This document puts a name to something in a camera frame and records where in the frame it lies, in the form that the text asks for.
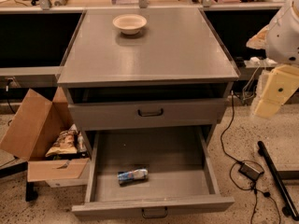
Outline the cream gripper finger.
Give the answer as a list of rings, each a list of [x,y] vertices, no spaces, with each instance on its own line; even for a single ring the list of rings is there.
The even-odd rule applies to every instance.
[[[246,47],[250,49],[265,49],[266,48],[266,36],[269,31],[269,26],[265,25],[256,35],[251,37],[247,43]]]
[[[299,89],[299,67],[281,65],[271,71],[264,71],[259,77],[256,97],[251,106],[254,116],[269,119]]]

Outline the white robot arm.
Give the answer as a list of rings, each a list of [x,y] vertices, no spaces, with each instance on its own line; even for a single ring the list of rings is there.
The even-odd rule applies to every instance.
[[[254,116],[269,119],[299,89],[299,0],[287,0],[246,46],[264,49],[266,57],[278,64],[262,71],[251,107]]]

